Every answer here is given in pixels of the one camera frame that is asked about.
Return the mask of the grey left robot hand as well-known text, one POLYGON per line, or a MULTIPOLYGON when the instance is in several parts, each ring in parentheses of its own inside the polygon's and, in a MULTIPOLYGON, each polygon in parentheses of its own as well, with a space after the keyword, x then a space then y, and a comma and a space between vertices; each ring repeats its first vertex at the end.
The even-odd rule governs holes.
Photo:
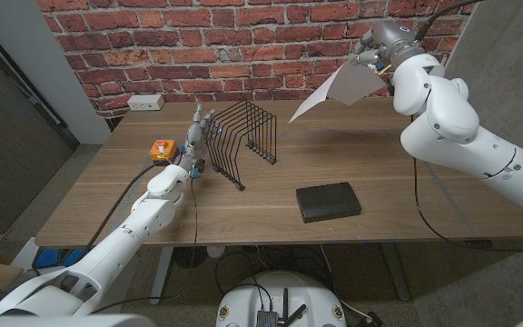
POLYGON ((178 163, 183 169, 189 171, 201 160, 207 151, 207 137, 215 110, 202 115, 202 105, 197 104, 192 117, 192 123, 187 131, 184 151, 178 163))

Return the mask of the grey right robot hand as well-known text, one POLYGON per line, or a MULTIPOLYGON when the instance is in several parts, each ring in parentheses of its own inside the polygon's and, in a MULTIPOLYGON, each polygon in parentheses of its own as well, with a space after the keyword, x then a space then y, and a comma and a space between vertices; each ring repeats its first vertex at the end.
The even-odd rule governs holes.
POLYGON ((415 40, 416 33, 392 21, 375 23, 359 40, 351 52, 354 65, 390 62, 398 67, 406 60, 425 53, 415 40))

